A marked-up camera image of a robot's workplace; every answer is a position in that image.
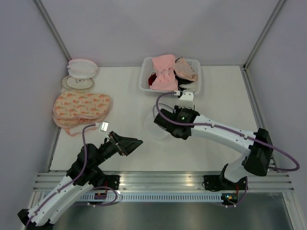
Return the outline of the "white mesh laundry bag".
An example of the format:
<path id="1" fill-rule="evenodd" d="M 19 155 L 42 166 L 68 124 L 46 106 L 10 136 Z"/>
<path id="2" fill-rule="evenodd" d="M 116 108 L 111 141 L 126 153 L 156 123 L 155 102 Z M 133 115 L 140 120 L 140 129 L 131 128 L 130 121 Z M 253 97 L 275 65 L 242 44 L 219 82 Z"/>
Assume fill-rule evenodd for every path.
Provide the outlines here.
<path id="1" fill-rule="evenodd" d="M 171 138 L 171 134 L 166 132 L 164 129 L 159 127 L 156 123 L 154 123 L 155 118 L 158 115 L 158 111 L 156 109 L 156 105 L 152 106 L 148 115 L 144 119 L 143 128 L 145 133 L 153 140 L 162 141 Z"/>

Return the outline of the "peach beige bra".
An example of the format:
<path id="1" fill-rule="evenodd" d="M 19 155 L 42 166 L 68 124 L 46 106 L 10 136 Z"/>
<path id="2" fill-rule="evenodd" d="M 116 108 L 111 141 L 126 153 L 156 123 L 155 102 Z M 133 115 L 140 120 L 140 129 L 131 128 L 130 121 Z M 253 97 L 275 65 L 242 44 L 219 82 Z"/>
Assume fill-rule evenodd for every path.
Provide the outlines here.
<path id="1" fill-rule="evenodd" d="M 187 63 L 183 57 L 179 57 L 173 64 L 173 69 L 176 75 L 184 80 L 196 82 L 198 80 L 198 74 L 195 73 L 193 68 Z"/>

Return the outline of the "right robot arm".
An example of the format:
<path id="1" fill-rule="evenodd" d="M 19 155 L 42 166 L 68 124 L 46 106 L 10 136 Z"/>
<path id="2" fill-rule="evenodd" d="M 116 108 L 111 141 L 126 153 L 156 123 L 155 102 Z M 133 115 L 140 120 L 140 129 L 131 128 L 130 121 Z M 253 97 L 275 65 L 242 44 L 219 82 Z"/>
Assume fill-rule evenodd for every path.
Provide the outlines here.
<path id="1" fill-rule="evenodd" d="M 154 123 L 175 138 L 206 138 L 239 152 L 241 157 L 227 163 L 218 177 L 224 189 L 232 188 L 246 176 L 264 177 L 268 173 L 273 149 L 265 129 L 259 128 L 257 132 L 234 129 L 214 123 L 193 109 L 178 106 L 172 112 L 158 109 Z"/>

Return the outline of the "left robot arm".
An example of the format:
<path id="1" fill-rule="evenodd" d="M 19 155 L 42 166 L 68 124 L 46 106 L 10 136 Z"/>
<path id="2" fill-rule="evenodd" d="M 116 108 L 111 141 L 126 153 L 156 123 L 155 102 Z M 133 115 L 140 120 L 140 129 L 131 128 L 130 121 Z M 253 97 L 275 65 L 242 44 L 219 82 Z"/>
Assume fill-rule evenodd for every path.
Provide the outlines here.
<path id="1" fill-rule="evenodd" d="M 84 144 L 77 160 L 71 165 L 60 183 L 35 207 L 18 213 L 27 230 L 51 230 L 60 216 L 82 195 L 92 189 L 105 189 L 105 174 L 99 165 L 115 154 L 128 156 L 142 140 L 127 138 L 110 132 L 100 147 Z"/>

